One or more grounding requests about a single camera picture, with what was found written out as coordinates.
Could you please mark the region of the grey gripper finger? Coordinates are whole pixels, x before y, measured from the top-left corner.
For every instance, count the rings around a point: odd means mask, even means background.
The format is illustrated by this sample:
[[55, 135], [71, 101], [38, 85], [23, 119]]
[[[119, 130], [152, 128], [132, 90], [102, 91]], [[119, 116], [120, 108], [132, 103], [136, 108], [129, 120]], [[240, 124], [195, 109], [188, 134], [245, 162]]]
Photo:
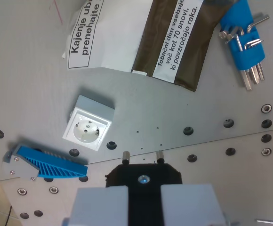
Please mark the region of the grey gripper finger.
[[162, 185], [166, 226], [225, 226], [226, 219], [212, 185]]
[[127, 226], [128, 187], [79, 188], [64, 226]]

